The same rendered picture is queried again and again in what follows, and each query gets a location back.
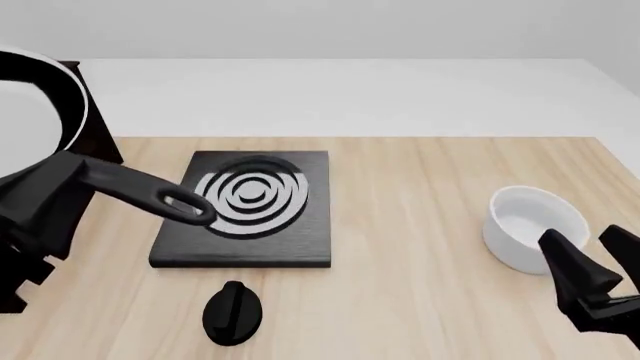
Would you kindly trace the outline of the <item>round black stove knob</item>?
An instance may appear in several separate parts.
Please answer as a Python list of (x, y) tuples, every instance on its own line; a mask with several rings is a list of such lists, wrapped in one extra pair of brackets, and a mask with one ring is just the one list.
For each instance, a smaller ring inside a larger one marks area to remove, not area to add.
[(202, 324), (211, 341), (232, 347), (255, 335), (262, 319), (259, 296), (241, 281), (227, 281), (205, 305)]

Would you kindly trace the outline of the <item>white ceramic bowl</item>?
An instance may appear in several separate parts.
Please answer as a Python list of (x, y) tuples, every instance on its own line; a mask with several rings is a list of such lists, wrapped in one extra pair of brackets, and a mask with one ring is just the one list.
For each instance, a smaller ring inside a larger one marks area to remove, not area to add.
[(498, 189), (490, 198), (482, 236), (494, 257), (511, 269), (548, 275), (538, 241), (549, 229), (558, 230), (579, 249), (591, 237), (588, 222), (567, 200), (540, 188), (514, 185)]

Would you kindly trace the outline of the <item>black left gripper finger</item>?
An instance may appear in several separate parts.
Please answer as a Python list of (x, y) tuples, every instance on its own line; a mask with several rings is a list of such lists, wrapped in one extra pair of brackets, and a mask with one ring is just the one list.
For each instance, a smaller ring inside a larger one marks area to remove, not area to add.
[(2, 178), (2, 239), (18, 250), (66, 260), (91, 191), (85, 158), (62, 151)]

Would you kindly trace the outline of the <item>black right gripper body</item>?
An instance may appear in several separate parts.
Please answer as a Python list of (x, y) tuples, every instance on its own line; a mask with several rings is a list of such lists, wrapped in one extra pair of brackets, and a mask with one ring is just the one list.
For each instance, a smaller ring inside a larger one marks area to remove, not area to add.
[(558, 308), (579, 332), (640, 335), (640, 295), (612, 298), (558, 290)]

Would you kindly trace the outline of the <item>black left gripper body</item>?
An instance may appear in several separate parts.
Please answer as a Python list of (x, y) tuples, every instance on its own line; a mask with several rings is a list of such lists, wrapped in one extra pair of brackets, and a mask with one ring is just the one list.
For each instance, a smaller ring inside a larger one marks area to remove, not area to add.
[(41, 285), (55, 266), (39, 242), (18, 227), (0, 221), (0, 314), (20, 314), (27, 306), (16, 291), (30, 281)]

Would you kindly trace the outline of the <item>black frying pan white inside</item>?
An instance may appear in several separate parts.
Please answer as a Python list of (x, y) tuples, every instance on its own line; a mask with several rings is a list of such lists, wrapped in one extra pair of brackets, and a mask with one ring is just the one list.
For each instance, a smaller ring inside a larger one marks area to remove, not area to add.
[(60, 62), (0, 46), (0, 80), (31, 83), (52, 102), (62, 134), (52, 155), (0, 178), (0, 219), (26, 227), (36, 221), (67, 187), (90, 188), (139, 209), (179, 221), (206, 226), (216, 211), (204, 197), (165, 179), (70, 151), (89, 115), (86, 87)]

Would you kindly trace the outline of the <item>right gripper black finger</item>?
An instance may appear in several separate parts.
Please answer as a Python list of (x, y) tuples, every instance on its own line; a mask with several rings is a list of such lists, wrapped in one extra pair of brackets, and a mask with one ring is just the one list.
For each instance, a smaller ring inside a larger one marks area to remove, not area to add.
[(640, 293), (640, 237), (618, 225), (611, 224), (598, 239), (622, 266)]
[(596, 263), (562, 233), (546, 230), (538, 241), (559, 301), (608, 301), (622, 276)]

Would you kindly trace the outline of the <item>flat black stove plate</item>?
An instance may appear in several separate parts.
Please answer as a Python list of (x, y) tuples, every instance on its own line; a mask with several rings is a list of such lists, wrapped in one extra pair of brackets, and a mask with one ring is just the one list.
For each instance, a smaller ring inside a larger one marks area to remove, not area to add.
[(181, 184), (211, 203), (215, 220), (164, 221), (152, 267), (331, 266), (327, 152), (197, 151)]

